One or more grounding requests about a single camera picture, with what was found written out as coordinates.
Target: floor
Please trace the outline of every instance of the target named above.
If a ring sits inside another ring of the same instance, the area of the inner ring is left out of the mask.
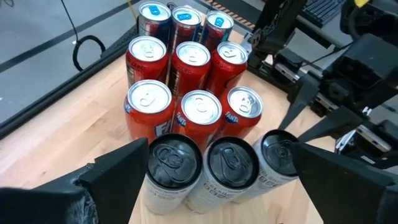
[[[264,5],[261,0],[245,1],[258,9]],[[136,13],[142,2],[144,1],[134,5]],[[189,4],[199,11],[206,11],[206,7],[193,0],[173,2],[177,5]],[[83,29],[78,36],[95,35],[106,47],[135,23],[130,10],[121,7],[126,5],[125,0],[67,0],[65,5],[75,25]],[[18,0],[14,7],[0,5],[0,124],[78,73],[72,63],[73,42],[76,38],[70,32],[71,28],[61,1]],[[240,27],[236,30],[245,32]],[[299,30],[296,30],[288,47],[307,60],[331,51]],[[86,42],[78,56],[81,66],[85,68],[98,60],[100,53],[100,48],[95,43]],[[387,104],[398,108],[397,99]],[[396,114],[385,108],[376,111],[378,112],[372,114],[375,121],[385,118],[398,121]]]

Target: black can lid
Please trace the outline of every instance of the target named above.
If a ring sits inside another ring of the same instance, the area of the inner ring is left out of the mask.
[[[272,130],[262,139],[261,151],[264,159],[277,173],[287,176],[297,175],[293,165],[292,150],[299,140],[283,130]]]
[[[213,177],[231,189],[251,186],[259,173],[259,160],[254,149],[236,137],[223,137],[211,144],[207,163]]]
[[[149,146],[148,175],[160,187],[188,187],[199,177],[201,167],[199,147],[184,135],[165,134]]]

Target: white can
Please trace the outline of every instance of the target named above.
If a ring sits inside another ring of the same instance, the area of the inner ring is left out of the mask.
[[[291,150],[294,150],[293,142],[297,141],[296,137],[282,130],[269,131],[259,138],[253,144],[260,162],[259,176],[254,185],[236,197],[233,202],[246,202],[295,180],[297,173],[293,165]]]
[[[201,168],[201,152],[190,138],[166,134],[155,139],[142,195],[147,209],[158,215],[175,210],[197,184]]]
[[[258,158],[247,142],[235,137],[220,138],[206,149],[203,172],[185,205],[196,213],[213,210],[252,186],[258,173]]]

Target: gray floor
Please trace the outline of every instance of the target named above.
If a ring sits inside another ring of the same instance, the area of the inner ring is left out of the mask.
[[[264,4],[261,0],[245,1],[258,9],[262,9]],[[136,11],[142,2],[144,1],[134,5]],[[173,0],[173,2],[177,5],[189,4],[199,11],[206,11],[205,7],[192,0]],[[125,0],[65,1],[76,26],[124,3]],[[80,32],[79,36],[95,35],[108,47],[133,25],[134,18],[127,8]],[[60,1],[15,0],[15,6],[12,8],[2,4],[0,7],[0,64],[71,28]],[[235,30],[244,33],[244,30],[238,26]],[[0,73],[0,123],[78,73],[72,63],[74,40],[73,36]],[[288,47],[307,60],[314,60],[331,51],[331,48],[323,48],[299,30],[296,30]],[[99,57],[100,49],[92,42],[86,42],[78,56],[83,68],[98,60]],[[326,67],[331,61],[333,57],[326,58],[317,64]],[[388,104],[398,109],[398,100],[392,100]],[[379,112],[372,114],[376,121],[385,118],[398,121],[396,114],[384,108],[377,110]]]

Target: can rim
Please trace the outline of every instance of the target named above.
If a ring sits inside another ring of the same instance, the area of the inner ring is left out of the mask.
[[[155,84],[159,87],[161,87],[163,90],[166,91],[167,96],[169,97],[169,99],[167,100],[167,103],[165,104],[164,107],[162,107],[161,109],[158,109],[157,111],[151,111],[151,112],[147,112],[147,111],[142,111],[139,108],[137,108],[134,104],[132,104],[132,94],[134,93],[134,90],[136,90],[139,86],[142,85],[146,85],[146,84]],[[127,92],[127,102],[129,103],[129,105],[136,111],[140,112],[140,113],[144,113],[144,114],[156,114],[156,113],[160,113],[162,111],[164,111],[167,107],[170,106],[171,102],[172,102],[172,92],[170,91],[170,89],[162,82],[157,81],[157,80],[141,80],[138,82],[135,82],[129,89],[129,91]]]
[[[227,20],[229,20],[229,21],[231,22],[231,26],[225,27],[225,28],[221,28],[221,27],[215,26],[214,24],[212,24],[212,23],[208,20],[208,16],[211,16],[212,14],[222,14],[222,15],[224,15],[224,16],[227,18]],[[210,11],[210,12],[207,12],[207,14],[206,14],[206,21],[209,23],[209,25],[211,25],[212,27],[215,27],[215,28],[217,28],[217,29],[230,29],[230,28],[232,28],[232,27],[235,25],[234,19],[233,19],[230,15],[228,15],[227,13],[225,13],[225,12],[223,12],[223,11]]]
[[[186,114],[185,108],[184,108],[184,106],[183,106],[183,103],[187,100],[188,97],[192,96],[192,95],[195,94],[195,93],[204,93],[205,95],[209,96],[209,97],[216,103],[218,114],[217,114],[216,119],[214,119],[214,121],[212,121],[212,122],[210,122],[210,123],[197,123],[197,122],[192,121],[192,120],[189,118],[189,116]],[[180,103],[180,104],[181,104],[181,109],[182,109],[182,113],[184,114],[184,116],[187,117],[188,119],[190,119],[191,122],[193,122],[193,123],[195,123],[195,124],[199,124],[199,125],[211,125],[211,124],[214,124],[214,123],[216,123],[216,122],[220,119],[221,114],[223,113],[223,109],[222,109],[221,102],[217,99],[217,97],[216,97],[215,95],[213,95],[213,94],[211,94],[210,92],[205,91],[205,90],[193,90],[193,91],[188,92],[188,93],[185,94],[185,96],[181,99],[181,103]]]
[[[162,47],[163,54],[162,54],[161,57],[159,57],[159,59],[157,59],[157,60],[141,60],[141,59],[137,58],[137,57],[132,53],[132,47],[133,47],[133,45],[136,44],[138,41],[140,41],[140,40],[145,40],[145,39],[151,40],[151,41],[153,41],[153,42],[156,42],[157,44],[159,44],[159,45]],[[132,39],[132,40],[130,41],[130,44],[129,44],[129,53],[130,53],[135,59],[137,59],[137,60],[139,60],[139,61],[141,61],[141,62],[157,62],[157,61],[162,60],[162,59],[164,58],[164,56],[165,56],[166,53],[167,53],[167,48],[166,48],[166,45],[165,45],[161,40],[159,40],[158,38],[152,37],[152,36],[149,36],[149,35],[142,35],[142,36],[136,37],[136,38],[134,38],[134,39]]]
[[[182,187],[166,187],[164,185],[162,185],[161,183],[159,183],[158,181],[156,181],[154,179],[154,177],[152,176],[152,174],[149,172],[149,164],[147,164],[147,176],[148,178],[152,181],[152,183],[154,183],[156,186],[161,187],[163,189],[167,189],[167,190],[182,190],[185,189],[189,186],[191,186],[192,184],[194,184],[200,177],[201,175],[201,170],[203,168],[203,159],[201,156],[201,152],[200,149],[198,147],[198,145],[194,142],[194,140],[192,140],[190,137],[182,135],[182,134],[177,134],[177,133],[169,133],[169,134],[163,134],[159,137],[157,137],[154,141],[152,141],[149,144],[149,153],[150,153],[150,149],[151,149],[151,145],[155,144],[156,142],[161,142],[164,138],[180,138],[180,139],[184,139],[183,141],[186,141],[187,144],[192,145],[192,149],[195,153],[195,159],[198,161],[198,168],[195,171],[194,174],[194,178],[192,178],[192,180],[190,180],[188,183],[186,183],[184,186]]]
[[[219,144],[220,142],[223,142],[223,141],[227,141],[227,142],[232,141],[233,143],[238,144],[240,146],[244,145],[243,148],[245,148],[245,149],[249,149],[249,150],[246,150],[246,152],[248,153],[250,158],[253,160],[253,171],[254,172],[250,176],[250,181],[248,181],[242,187],[230,187],[230,186],[222,183],[220,180],[218,180],[216,178],[216,176],[214,175],[214,173],[210,167],[210,154],[211,154],[210,152],[214,149],[214,145]],[[232,137],[232,136],[226,136],[226,137],[219,138],[210,144],[210,146],[208,148],[208,152],[207,152],[206,164],[207,164],[207,167],[209,169],[211,176],[217,181],[217,183],[221,184],[223,187],[226,187],[229,189],[234,189],[234,190],[243,190],[243,189],[247,189],[247,188],[251,187],[256,182],[257,177],[260,173],[259,158],[258,158],[256,152],[254,151],[253,147],[249,143],[247,143],[245,140],[237,138],[237,137]]]
[[[190,64],[190,63],[184,62],[184,61],[180,58],[179,50],[180,50],[182,47],[186,46],[186,45],[196,45],[196,46],[199,47],[200,49],[204,50],[205,53],[206,53],[206,55],[207,55],[206,61],[203,62],[201,65],[192,65],[192,64]],[[194,66],[194,67],[204,66],[204,65],[206,65],[206,64],[210,61],[210,59],[211,59],[210,51],[209,51],[203,44],[198,43],[198,42],[194,42],[194,41],[185,41],[185,42],[182,42],[181,44],[179,44],[179,45],[177,46],[177,48],[175,48],[175,52],[177,53],[177,57],[178,57],[179,60],[183,61],[184,63],[186,63],[186,64],[189,65],[189,66]]]
[[[144,8],[145,6],[147,6],[148,4],[156,4],[156,5],[158,5],[158,6],[162,6],[162,7],[164,7],[164,8],[166,9],[167,15],[168,15],[167,18],[166,18],[166,19],[163,19],[163,20],[159,20],[159,22],[161,22],[161,21],[166,21],[166,20],[170,19],[171,15],[172,15],[172,11],[169,9],[169,7],[167,7],[165,4],[162,4],[162,3],[156,2],[156,1],[148,1],[148,2],[142,3],[142,4],[139,6],[139,9],[138,9],[140,15],[142,15],[142,16],[145,17],[146,19],[150,19],[150,18],[148,18],[148,17],[146,17],[145,15],[142,14],[143,8]]]
[[[187,10],[189,10],[189,11],[192,11],[193,13],[195,13],[196,16],[198,16],[199,22],[198,22],[197,24],[190,25],[190,24],[185,24],[185,23],[183,23],[182,21],[178,20],[178,19],[175,17],[176,15],[175,15],[174,12],[177,11],[177,10],[179,10],[179,9],[187,9]],[[183,24],[183,25],[186,25],[186,26],[197,26],[198,24],[201,24],[201,15],[200,15],[199,11],[197,11],[196,9],[192,9],[192,8],[190,8],[190,7],[187,7],[187,6],[178,6],[178,7],[174,8],[173,11],[172,11],[172,17],[173,17],[173,19],[174,19],[176,22],[179,22],[179,23],[181,23],[181,24]]]
[[[242,62],[242,63],[232,63],[232,62],[229,62],[229,61],[225,60],[225,58],[223,58],[223,56],[221,56],[220,48],[222,48],[223,46],[228,45],[228,44],[234,45],[234,46],[235,46],[236,48],[238,48],[241,52],[243,52],[243,54],[244,54],[244,62]],[[231,63],[231,64],[233,64],[233,65],[243,65],[244,63],[248,62],[248,58],[249,58],[248,52],[247,52],[240,44],[237,44],[237,43],[235,43],[235,42],[230,42],[230,41],[221,42],[221,43],[217,46],[217,52],[218,52],[218,54],[220,55],[220,57],[221,57],[223,60],[225,60],[226,62]]]
[[[244,91],[250,92],[260,104],[259,112],[257,112],[255,115],[247,116],[246,114],[242,114],[240,111],[236,111],[231,106],[231,102],[229,100],[231,98],[232,93],[234,93],[236,90],[244,90]],[[240,115],[240,116],[242,116],[244,118],[257,118],[258,116],[260,116],[262,114],[262,111],[264,109],[264,103],[262,102],[262,99],[261,99],[260,95],[258,95],[258,93],[256,93],[254,90],[252,90],[252,89],[250,89],[250,88],[248,88],[246,86],[236,86],[236,87],[230,89],[230,91],[228,92],[228,97],[227,98],[228,98],[227,100],[228,100],[229,107],[232,108],[232,110],[235,113],[237,113],[238,115]]]
[[[278,173],[279,175],[284,175],[284,176],[286,176],[286,177],[296,177],[296,176],[298,176],[297,170],[296,170],[296,173],[291,174],[291,175],[288,175],[288,174],[281,174],[279,171],[275,170],[275,169],[273,168],[273,166],[270,164],[270,162],[266,159],[266,156],[264,155],[264,146],[262,145],[262,143],[264,142],[264,140],[265,140],[266,138],[268,138],[269,136],[272,136],[272,135],[283,135],[283,136],[285,136],[286,138],[289,138],[289,140],[291,140],[292,142],[299,142],[299,139],[298,139],[296,136],[294,136],[292,133],[288,132],[288,131],[279,130],[279,129],[270,130],[270,131],[266,132],[265,135],[263,135],[263,137],[261,138],[261,148],[260,148],[260,149],[261,149],[261,156],[262,156],[262,158],[267,162],[268,166],[269,166],[273,171],[275,171],[276,173]]]

